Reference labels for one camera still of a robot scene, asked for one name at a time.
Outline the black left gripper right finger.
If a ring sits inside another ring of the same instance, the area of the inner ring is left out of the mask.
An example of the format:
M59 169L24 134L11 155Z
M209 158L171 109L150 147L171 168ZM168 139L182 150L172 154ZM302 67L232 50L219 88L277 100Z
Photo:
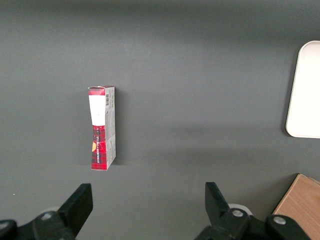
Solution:
M250 216L240 208L231 208L215 182L205 183L205 209L211 225L205 227L197 240L241 240Z

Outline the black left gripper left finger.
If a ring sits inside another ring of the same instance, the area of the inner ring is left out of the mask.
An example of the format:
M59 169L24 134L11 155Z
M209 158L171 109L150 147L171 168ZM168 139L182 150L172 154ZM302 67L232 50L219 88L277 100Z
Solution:
M56 211L32 221L36 240L74 240L93 210L92 185L82 183Z

